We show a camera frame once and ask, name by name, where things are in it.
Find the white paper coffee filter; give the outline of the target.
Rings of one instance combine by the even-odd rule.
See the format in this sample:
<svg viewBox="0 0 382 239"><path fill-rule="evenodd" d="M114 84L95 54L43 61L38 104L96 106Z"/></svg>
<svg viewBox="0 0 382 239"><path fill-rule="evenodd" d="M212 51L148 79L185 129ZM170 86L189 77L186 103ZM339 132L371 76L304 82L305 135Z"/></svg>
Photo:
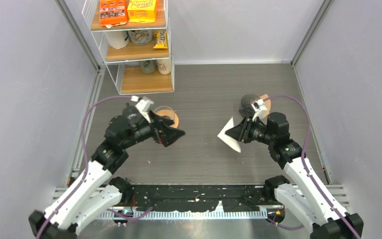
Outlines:
<svg viewBox="0 0 382 239"><path fill-rule="evenodd" d="M218 133L217 137L221 139L224 143L226 143L233 150L241 153L241 147L237 140L228 136L226 131L232 129L234 127L234 118L231 117L230 120L226 123L226 125L222 128L222 130Z"/></svg>

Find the round wooden dripper stand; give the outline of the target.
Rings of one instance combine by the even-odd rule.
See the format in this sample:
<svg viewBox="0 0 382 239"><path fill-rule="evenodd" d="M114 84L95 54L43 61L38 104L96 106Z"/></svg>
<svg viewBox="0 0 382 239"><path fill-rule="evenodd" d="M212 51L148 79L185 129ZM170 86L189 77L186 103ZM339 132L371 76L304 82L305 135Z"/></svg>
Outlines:
<svg viewBox="0 0 382 239"><path fill-rule="evenodd" d="M179 126L179 118L178 118L177 114L173 110L170 110L170 109L161 109L161 110L155 111L155 113L157 115L163 117L164 119L172 120L174 123L172 125L170 125L170 127L178 128L178 126Z"/></svg>

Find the clear glass dripper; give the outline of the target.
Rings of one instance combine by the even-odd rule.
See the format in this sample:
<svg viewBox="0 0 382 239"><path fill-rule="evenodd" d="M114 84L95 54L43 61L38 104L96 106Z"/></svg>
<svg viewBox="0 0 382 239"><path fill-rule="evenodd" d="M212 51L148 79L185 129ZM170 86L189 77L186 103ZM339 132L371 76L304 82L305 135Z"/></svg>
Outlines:
<svg viewBox="0 0 382 239"><path fill-rule="evenodd" d="M176 119L175 111L169 106L159 106L154 109L154 113L169 120Z"/></svg>

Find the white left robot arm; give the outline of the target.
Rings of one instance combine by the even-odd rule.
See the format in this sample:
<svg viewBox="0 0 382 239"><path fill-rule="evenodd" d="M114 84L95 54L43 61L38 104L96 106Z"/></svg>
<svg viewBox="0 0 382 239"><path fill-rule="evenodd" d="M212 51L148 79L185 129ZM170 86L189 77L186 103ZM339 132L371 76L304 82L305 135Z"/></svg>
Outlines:
<svg viewBox="0 0 382 239"><path fill-rule="evenodd" d="M83 172L51 206L34 211L28 221L38 239L76 239L85 227L103 211L116 204L132 202L132 186L123 178L111 178L127 160L127 149L149 138L168 147L185 135L174 128L173 120L152 111L138 115L138 123L130 124L124 116L115 116L105 131L105 140L98 146ZM106 180L110 183L96 196L92 193Z"/></svg>

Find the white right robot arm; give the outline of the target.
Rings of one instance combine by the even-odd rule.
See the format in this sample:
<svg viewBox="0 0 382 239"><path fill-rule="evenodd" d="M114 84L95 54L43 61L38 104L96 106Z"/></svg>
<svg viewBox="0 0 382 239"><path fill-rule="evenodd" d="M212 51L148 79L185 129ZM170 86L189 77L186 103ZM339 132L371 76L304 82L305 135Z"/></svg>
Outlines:
<svg viewBox="0 0 382 239"><path fill-rule="evenodd" d="M271 158L286 174L264 183L264 198L278 202L301 222L312 239L359 239L364 222L350 214L313 171L302 147L290 138L289 123L282 113L270 113L267 122L246 117L234 125L230 119L218 137L237 152L239 143L257 141L268 146Z"/></svg>

